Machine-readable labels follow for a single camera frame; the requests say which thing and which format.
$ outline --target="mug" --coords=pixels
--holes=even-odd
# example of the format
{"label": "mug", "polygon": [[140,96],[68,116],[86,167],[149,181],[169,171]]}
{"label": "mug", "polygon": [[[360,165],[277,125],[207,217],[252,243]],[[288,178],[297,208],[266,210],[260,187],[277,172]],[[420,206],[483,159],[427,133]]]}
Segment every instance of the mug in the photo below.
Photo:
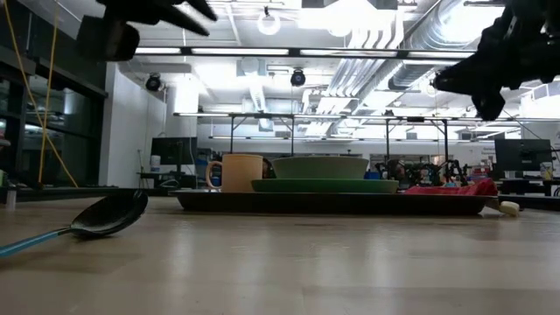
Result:
{"label": "mug", "polygon": [[[221,186],[212,185],[212,167],[221,166]],[[224,193],[252,193],[251,182],[263,179],[263,157],[247,154],[224,155],[223,162],[213,161],[206,168],[206,183],[210,188]]]}

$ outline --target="green bowl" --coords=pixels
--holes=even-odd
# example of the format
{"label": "green bowl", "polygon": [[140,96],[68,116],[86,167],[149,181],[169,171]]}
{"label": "green bowl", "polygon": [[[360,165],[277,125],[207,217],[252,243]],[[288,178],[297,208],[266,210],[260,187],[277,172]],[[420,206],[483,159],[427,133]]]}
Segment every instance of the green bowl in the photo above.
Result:
{"label": "green bowl", "polygon": [[287,157],[272,166],[278,179],[363,179],[368,163],[358,157]]}
{"label": "green bowl", "polygon": [[396,193],[396,180],[368,179],[258,179],[258,193]]}

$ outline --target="black spoon head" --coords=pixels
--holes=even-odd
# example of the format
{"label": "black spoon head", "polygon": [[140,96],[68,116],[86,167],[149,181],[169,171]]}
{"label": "black spoon head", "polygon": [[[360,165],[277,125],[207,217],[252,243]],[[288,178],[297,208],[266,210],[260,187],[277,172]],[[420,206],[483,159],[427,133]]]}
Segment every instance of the black spoon head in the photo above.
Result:
{"label": "black spoon head", "polygon": [[108,196],[80,213],[70,228],[79,236],[111,235],[136,222],[147,205],[148,195],[141,191]]}

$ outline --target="security camera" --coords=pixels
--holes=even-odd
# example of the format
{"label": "security camera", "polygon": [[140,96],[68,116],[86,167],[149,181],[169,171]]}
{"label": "security camera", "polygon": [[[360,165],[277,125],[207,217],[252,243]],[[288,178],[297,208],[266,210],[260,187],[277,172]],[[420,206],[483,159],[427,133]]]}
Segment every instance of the security camera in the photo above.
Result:
{"label": "security camera", "polygon": [[294,70],[294,74],[291,75],[291,85],[293,87],[301,87],[305,84],[305,75],[302,69]]}
{"label": "security camera", "polygon": [[146,89],[151,92],[159,92],[164,89],[165,84],[161,81],[160,73],[150,73],[150,78],[146,81]]}

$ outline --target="yellow cable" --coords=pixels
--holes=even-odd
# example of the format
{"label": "yellow cable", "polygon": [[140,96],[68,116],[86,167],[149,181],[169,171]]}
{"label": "yellow cable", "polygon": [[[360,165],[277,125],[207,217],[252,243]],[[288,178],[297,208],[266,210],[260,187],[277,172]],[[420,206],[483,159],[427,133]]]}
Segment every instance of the yellow cable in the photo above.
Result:
{"label": "yellow cable", "polygon": [[59,28],[59,6],[55,5],[54,9],[54,27],[52,30],[51,44],[51,65],[49,66],[49,78],[46,87],[45,114],[43,119],[43,143],[41,144],[41,159],[38,166],[38,182],[43,182],[43,167],[45,165],[45,144],[46,144],[46,118],[48,116],[49,105],[51,100],[51,83],[53,82],[53,66],[54,66],[54,48],[56,47],[56,34]]}
{"label": "yellow cable", "polygon": [[[29,95],[29,98],[31,100],[31,103],[33,104],[33,107],[35,108],[35,115],[37,116],[37,119],[38,119],[39,124],[41,125],[41,128],[44,130],[46,128],[46,125],[43,124],[43,121],[41,120],[41,115],[39,114],[39,110],[37,108],[37,103],[35,102],[35,97],[33,97],[32,90],[29,86],[29,81],[27,80],[27,76],[25,75],[24,65],[23,65],[23,62],[21,60],[21,56],[19,55],[18,42],[16,41],[16,34],[14,32],[13,24],[11,23],[10,10],[8,9],[8,0],[3,1],[3,7],[6,11],[6,21],[8,22],[8,26],[10,28],[11,43],[14,45],[14,51],[16,52],[17,63],[19,64],[19,70],[21,71],[22,77],[24,78],[24,83],[25,83],[25,88],[27,89],[27,94]],[[50,72],[49,77],[51,77],[52,71],[53,71],[53,67],[51,66],[51,68],[49,69],[49,72]],[[60,157],[60,154],[56,151],[56,147],[54,146],[53,141],[51,140],[51,138],[48,135],[46,135],[46,140],[51,145],[52,151],[54,152],[54,155],[56,156],[56,158],[60,161],[60,164],[62,165],[62,169],[64,170],[66,175],[70,178],[73,185],[75,187],[78,187],[78,184],[76,184],[76,181],[74,180],[72,175],[70,175],[70,172],[68,171],[67,166],[64,164],[64,161],[62,161],[62,157]]]}

